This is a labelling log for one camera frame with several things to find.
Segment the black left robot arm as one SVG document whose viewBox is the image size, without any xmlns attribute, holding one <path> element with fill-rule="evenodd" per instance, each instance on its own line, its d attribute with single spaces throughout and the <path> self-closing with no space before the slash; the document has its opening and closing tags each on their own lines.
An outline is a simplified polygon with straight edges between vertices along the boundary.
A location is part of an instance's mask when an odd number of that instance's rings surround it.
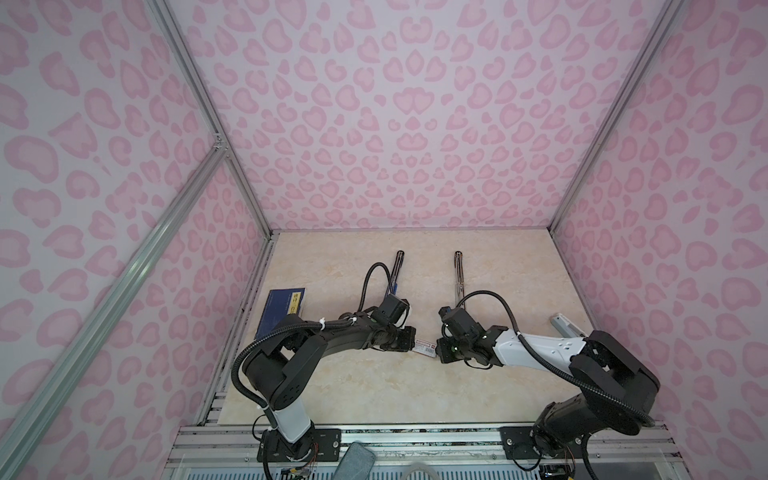
<svg viewBox="0 0 768 480">
<path fill-rule="evenodd" d="M 232 386 L 259 406 L 284 443 L 300 444 L 313 429 L 301 396 L 320 361 L 348 350 L 411 351 L 416 329 L 405 324 L 410 310 L 408 301 L 389 294 L 376 307 L 336 320 L 289 314 L 238 354 L 230 371 Z"/>
</svg>

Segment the red white staple box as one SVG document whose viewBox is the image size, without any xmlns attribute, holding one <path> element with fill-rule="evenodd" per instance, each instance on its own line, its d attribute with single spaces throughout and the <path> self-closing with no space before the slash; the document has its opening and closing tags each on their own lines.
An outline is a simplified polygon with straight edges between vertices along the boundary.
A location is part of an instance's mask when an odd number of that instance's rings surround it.
<svg viewBox="0 0 768 480">
<path fill-rule="evenodd" d="M 415 353 L 424 355 L 426 357 L 430 357 L 430 358 L 437 357 L 436 345 L 433 343 L 417 340 L 414 344 L 413 351 Z"/>
</svg>

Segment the blue black stapler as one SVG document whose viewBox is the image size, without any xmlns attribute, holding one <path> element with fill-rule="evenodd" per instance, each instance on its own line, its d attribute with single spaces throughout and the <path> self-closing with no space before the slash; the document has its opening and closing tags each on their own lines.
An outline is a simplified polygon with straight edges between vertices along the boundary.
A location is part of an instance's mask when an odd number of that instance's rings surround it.
<svg viewBox="0 0 768 480">
<path fill-rule="evenodd" d="M 392 266 L 390 282 L 389 282 L 389 293 L 392 295 L 395 295 L 397 292 L 398 278 L 402 270 L 404 260 L 405 260 L 405 252 L 403 250 L 398 250 L 396 252 L 395 260 Z"/>
</svg>

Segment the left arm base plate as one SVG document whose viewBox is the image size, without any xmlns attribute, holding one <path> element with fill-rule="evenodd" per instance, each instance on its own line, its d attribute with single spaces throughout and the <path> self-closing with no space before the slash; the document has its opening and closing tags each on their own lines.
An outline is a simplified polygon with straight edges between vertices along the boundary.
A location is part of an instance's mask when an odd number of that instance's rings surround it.
<svg viewBox="0 0 768 480">
<path fill-rule="evenodd" d="M 340 457 L 342 431 L 336 428 L 310 429 L 296 442 L 289 442 L 277 430 L 267 430 L 261 435 L 257 459 L 262 462 L 336 462 Z"/>
</svg>

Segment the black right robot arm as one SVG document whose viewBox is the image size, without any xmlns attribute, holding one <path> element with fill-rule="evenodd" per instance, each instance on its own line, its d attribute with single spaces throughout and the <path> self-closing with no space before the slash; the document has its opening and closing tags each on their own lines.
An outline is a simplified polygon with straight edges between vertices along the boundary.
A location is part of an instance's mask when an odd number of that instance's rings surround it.
<svg viewBox="0 0 768 480">
<path fill-rule="evenodd" d="M 461 307 L 443 307 L 439 316 L 436 353 L 443 364 L 540 369 L 580 390 L 543 409 L 523 441 L 526 450 L 553 457 L 585 435 L 610 429 L 636 436 L 654 425 L 659 380 L 607 332 L 556 338 L 484 328 Z"/>
</svg>

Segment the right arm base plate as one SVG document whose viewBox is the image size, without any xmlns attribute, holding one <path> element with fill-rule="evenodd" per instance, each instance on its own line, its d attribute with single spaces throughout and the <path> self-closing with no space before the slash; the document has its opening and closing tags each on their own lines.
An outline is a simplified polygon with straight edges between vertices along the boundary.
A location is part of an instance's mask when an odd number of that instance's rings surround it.
<svg viewBox="0 0 768 480">
<path fill-rule="evenodd" d="M 582 459 L 580 440 L 564 443 L 532 426 L 502 426 L 499 434 L 508 460 Z"/>
</svg>

